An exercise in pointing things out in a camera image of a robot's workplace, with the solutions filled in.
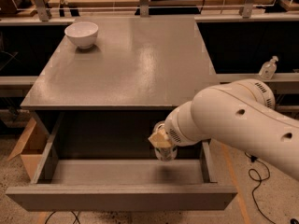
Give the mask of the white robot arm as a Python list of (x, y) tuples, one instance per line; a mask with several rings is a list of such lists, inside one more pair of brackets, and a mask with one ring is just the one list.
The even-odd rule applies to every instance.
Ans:
[(158, 123), (149, 141), (162, 161), (176, 147), (215, 139), (299, 179), (299, 121), (275, 110), (271, 89), (257, 79), (207, 87)]

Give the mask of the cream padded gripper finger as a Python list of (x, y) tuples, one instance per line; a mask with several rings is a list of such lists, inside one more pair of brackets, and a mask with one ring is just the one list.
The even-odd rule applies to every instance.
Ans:
[(165, 131), (165, 128), (160, 128), (149, 137), (150, 143), (156, 148), (169, 148), (172, 143)]

